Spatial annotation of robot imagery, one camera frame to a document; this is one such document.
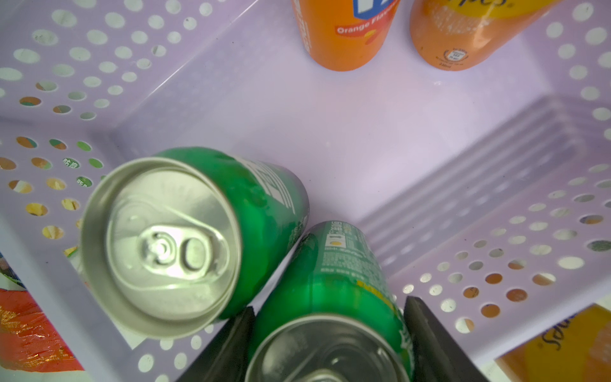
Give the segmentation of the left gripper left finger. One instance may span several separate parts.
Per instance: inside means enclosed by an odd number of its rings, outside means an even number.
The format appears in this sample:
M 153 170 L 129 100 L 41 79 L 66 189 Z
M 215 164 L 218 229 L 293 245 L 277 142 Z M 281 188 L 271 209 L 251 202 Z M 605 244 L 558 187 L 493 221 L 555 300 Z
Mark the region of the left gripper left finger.
M 229 319 L 178 381 L 245 381 L 248 346 L 255 319 L 253 307 L 247 307 Z

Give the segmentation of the orange Fanta can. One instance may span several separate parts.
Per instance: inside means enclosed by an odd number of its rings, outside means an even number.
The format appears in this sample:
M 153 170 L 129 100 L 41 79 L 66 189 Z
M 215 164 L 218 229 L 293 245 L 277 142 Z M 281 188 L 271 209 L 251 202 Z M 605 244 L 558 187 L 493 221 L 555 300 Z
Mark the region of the orange Fanta can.
M 324 68 L 348 72 L 378 54 L 399 0 L 292 0 L 302 43 Z

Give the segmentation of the green sprite can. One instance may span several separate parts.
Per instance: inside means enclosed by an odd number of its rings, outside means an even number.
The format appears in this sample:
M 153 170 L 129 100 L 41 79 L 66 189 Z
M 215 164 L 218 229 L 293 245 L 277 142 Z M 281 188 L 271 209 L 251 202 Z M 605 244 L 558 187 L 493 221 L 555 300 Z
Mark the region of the green sprite can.
M 299 241 L 261 307 L 248 381 L 411 381 L 410 333 L 356 226 L 326 221 Z
M 186 337 L 237 315 L 310 215 L 288 169 L 204 147 L 126 162 L 84 211 L 85 278 L 103 310 L 145 337 Z

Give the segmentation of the green Sprite can front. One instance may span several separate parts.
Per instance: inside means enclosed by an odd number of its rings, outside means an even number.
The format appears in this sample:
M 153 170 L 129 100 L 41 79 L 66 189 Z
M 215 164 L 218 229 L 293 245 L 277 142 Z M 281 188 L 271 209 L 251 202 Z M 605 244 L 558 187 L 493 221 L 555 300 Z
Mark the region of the green Sprite can front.
M 356 226 L 326 221 L 299 241 L 261 307 L 248 381 L 411 381 L 410 333 Z

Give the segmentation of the purple plastic basket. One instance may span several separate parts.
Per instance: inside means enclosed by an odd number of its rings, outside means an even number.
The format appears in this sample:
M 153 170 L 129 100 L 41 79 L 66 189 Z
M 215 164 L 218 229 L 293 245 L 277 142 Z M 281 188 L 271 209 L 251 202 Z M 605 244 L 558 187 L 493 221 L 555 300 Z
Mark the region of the purple plastic basket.
M 101 179 L 176 146 L 293 171 L 477 364 L 610 293 L 609 2 L 463 72 L 421 59 L 410 10 L 338 73 L 288 1 L 2 2 L 1 253 L 92 380 L 176 380 L 220 329 L 129 333 L 68 259 Z

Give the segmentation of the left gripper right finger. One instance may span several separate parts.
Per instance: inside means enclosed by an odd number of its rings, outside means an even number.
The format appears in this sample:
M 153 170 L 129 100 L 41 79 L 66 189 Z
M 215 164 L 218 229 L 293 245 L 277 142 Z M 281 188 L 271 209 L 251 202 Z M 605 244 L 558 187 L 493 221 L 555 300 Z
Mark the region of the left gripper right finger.
M 415 381 L 488 381 L 422 299 L 406 298 L 404 321 L 414 346 Z

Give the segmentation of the orange gold can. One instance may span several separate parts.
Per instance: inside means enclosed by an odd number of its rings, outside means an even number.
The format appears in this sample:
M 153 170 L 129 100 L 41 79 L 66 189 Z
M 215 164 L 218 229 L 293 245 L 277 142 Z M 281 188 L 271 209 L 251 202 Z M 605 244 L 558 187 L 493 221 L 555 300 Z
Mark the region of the orange gold can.
M 462 71 L 482 63 L 556 4 L 555 0 L 415 1 L 411 40 L 429 65 Z

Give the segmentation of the red snack packet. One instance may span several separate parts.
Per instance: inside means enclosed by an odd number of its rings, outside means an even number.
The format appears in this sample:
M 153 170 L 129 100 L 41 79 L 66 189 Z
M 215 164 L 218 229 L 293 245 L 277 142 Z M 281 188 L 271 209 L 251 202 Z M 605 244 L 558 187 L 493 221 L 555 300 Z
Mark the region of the red snack packet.
M 84 368 L 27 291 L 1 290 L 1 366 L 25 372 Z

